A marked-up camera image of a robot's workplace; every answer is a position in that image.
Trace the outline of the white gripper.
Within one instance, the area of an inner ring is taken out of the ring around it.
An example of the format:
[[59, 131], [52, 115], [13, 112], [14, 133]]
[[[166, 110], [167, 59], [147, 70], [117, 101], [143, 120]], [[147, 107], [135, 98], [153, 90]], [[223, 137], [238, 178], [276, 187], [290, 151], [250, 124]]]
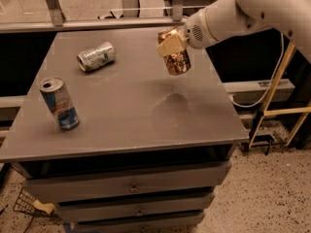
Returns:
[[194, 49], [206, 49], [215, 44], [215, 38], [209, 31], [206, 22], [207, 9], [201, 9], [197, 13], [188, 17], [184, 32], [177, 27], [160, 32], [158, 34], [157, 52], [160, 56], [181, 52], [189, 44]]

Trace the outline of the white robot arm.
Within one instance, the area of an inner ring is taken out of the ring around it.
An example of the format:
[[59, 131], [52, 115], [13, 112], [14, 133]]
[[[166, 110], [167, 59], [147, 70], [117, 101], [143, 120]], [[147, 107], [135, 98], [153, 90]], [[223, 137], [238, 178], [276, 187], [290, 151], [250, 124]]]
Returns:
[[235, 36], [274, 28], [311, 61], [311, 0], [218, 0], [190, 16], [157, 46], [161, 56], [205, 49]]

